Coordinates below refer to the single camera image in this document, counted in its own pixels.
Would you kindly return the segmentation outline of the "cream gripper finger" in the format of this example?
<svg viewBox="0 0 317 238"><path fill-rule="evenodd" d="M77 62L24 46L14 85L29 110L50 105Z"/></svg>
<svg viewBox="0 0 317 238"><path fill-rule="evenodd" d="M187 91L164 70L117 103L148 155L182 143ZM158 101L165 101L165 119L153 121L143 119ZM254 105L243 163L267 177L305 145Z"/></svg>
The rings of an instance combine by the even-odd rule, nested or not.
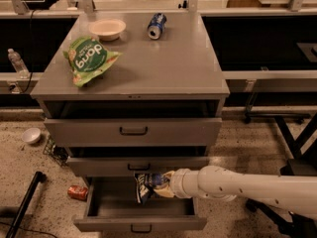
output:
<svg viewBox="0 0 317 238"><path fill-rule="evenodd" d="M169 171L164 174L157 174L155 183L153 185L154 192L162 197L174 197L174 193L169 186L169 182L171 181L173 175L174 171Z"/></svg>

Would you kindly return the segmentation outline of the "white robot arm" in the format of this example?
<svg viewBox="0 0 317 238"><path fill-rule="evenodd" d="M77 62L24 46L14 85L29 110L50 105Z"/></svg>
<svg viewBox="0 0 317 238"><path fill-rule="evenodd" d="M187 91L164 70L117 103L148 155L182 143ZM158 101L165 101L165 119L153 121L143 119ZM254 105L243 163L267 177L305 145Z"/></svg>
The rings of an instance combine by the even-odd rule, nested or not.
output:
<svg viewBox="0 0 317 238"><path fill-rule="evenodd" d="M164 197L232 200L253 199L301 216L317 219L317 178L239 174L206 166L154 174L155 192Z"/></svg>

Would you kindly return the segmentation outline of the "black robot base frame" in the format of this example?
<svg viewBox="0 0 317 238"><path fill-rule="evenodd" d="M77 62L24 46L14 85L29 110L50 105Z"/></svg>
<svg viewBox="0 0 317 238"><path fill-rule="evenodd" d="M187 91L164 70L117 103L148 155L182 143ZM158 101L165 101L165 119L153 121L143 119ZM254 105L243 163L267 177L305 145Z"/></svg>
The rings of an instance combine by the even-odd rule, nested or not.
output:
<svg viewBox="0 0 317 238"><path fill-rule="evenodd" d="M273 118L290 150L292 159L288 159L286 165L280 169L282 175L287 176L306 176L317 177L317 139L304 152L301 148L310 139L317 130L317 114L311 117L307 113L286 113L286 112L254 112L252 110L258 97L256 92L252 92L246 103L245 122L250 123L252 118ZM310 118L309 123L294 138L285 122L285 118L294 118L299 124L305 119ZM290 213L291 222L287 222L280 215L275 213L264 203L248 199L246 208L250 212L256 212L258 209L265 214L278 228L281 234L288 235L290 238L317 238L316 222L310 218Z"/></svg>

